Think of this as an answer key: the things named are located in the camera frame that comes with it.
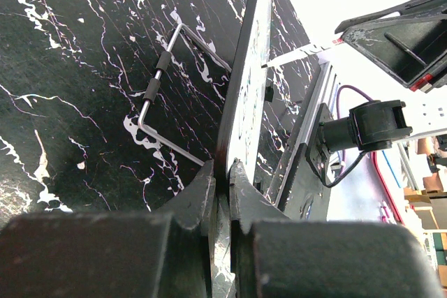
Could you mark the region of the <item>white rectangular whiteboard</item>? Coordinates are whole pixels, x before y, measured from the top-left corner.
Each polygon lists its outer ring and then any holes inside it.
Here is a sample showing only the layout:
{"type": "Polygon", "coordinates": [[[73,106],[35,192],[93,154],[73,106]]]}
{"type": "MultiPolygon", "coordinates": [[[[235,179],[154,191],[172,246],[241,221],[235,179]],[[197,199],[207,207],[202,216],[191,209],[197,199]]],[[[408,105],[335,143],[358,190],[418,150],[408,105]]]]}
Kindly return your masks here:
{"type": "Polygon", "coordinates": [[[214,159],[217,184],[228,183],[234,160],[254,180],[270,58],[272,0],[247,0],[214,159]]]}

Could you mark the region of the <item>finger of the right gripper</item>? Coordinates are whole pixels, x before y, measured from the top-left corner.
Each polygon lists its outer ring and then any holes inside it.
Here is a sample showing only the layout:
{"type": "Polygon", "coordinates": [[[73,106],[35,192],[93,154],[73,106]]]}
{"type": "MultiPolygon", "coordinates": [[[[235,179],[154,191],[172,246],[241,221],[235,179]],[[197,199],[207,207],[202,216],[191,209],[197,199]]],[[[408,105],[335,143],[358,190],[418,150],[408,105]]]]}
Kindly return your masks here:
{"type": "Polygon", "coordinates": [[[344,20],[335,33],[411,91],[446,85],[446,0],[410,0],[344,20]]]}

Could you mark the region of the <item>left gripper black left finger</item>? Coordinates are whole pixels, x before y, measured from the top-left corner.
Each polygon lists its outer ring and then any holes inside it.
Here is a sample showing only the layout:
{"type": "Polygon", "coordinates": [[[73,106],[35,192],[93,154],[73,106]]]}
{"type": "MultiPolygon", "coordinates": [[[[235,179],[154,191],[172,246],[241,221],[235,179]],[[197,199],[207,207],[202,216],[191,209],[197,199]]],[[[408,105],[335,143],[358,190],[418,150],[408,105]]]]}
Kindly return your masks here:
{"type": "Polygon", "coordinates": [[[156,213],[172,214],[184,229],[198,229],[201,236],[212,237],[217,220],[214,161],[206,161],[192,182],[156,213]]]}

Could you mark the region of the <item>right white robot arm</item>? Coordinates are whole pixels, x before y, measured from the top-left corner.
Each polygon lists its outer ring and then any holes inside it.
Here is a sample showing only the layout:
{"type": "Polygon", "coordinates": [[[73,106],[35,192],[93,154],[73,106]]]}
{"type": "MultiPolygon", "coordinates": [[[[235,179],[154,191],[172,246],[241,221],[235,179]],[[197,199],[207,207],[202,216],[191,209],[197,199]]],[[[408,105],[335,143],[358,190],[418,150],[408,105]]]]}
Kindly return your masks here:
{"type": "MultiPolygon", "coordinates": [[[[344,20],[336,33],[354,50],[411,91],[446,85],[446,0],[410,0],[344,20]]],[[[350,109],[341,121],[320,125],[331,151],[386,149],[410,136],[400,100],[373,100],[350,109]]]]}

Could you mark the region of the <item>white marker pen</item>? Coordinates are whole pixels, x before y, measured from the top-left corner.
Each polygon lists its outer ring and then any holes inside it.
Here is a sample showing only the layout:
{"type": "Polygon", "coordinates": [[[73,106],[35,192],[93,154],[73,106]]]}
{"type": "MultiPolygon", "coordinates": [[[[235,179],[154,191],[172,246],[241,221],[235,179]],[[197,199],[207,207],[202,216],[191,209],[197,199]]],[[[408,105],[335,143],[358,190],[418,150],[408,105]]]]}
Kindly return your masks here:
{"type": "Polygon", "coordinates": [[[303,45],[302,47],[296,48],[290,52],[269,60],[266,64],[263,64],[261,68],[282,66],[292,61],[297,61],[306,57],[317,55],[343,43],[344,41],[341,38],[337,38],[335,40],[329,40],[324,43],[310,43],[307,45],[303,45]]]}

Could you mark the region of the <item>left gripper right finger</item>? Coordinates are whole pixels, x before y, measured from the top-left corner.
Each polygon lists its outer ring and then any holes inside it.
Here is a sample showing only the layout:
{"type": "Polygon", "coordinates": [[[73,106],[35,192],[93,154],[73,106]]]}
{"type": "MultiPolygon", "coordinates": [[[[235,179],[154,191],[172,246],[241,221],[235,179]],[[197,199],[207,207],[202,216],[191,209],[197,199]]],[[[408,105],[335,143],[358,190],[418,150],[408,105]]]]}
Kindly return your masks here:
{"type": "Polygon", "coordinates": [[[248,234],[255,221],[288,220],[288,217],[250,183],[244,164],[235,159],[229,174],[230,226],[234,235],[248,234]]]}

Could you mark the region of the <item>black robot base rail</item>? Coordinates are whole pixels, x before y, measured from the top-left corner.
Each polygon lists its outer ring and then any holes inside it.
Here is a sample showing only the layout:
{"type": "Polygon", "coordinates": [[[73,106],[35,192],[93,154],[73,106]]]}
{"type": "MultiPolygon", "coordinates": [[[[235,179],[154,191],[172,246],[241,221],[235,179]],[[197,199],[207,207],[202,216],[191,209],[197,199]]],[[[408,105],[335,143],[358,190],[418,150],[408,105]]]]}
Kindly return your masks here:
{"type": "Polygon", "coordinates": [[[332,64],[321,65],[311,81],[299,115],[286,142],[277,169],[264,196],[274,207],[294,220],[325,221],[330,190],[324,187],[305,158],[321,103],[333,101],[336,72],[332,64]]]}

